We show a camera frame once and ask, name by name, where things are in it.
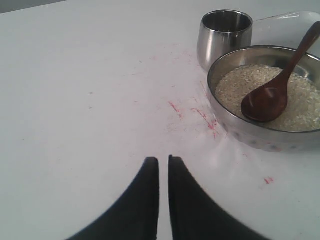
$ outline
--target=white surface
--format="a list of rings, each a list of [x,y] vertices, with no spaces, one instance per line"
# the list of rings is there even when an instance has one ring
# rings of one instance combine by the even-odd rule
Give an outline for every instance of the white surface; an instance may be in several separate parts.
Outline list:
[[[256,20],[319,7],[318,0],[70,0],[1,14],[0,239],[73,235],[114,203],[147,156],[160,160],[158,239],[171,239],[169,154],[260,233],[317,239],[318,153],[247,148],[192,109],[214,120],[196,57],[205,13],[236,9]]]

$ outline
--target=stainless steel bowl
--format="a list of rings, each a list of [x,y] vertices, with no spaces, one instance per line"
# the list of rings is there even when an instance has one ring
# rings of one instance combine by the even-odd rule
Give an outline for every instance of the stainless steel bowl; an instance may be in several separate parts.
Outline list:
[[[280,46],[250,46],[220,57],[208,73],[208,98],[217,121],[238,141],[268,152],[293,152],[320,146],[320,129],[304,132],[279,131],[256,125],[228,111],[216,98],[220,80],[243,65],[267,65],[283,69],[295,50]],[[294,72],[313,82],[320,90],[320,59],[306,54]]]

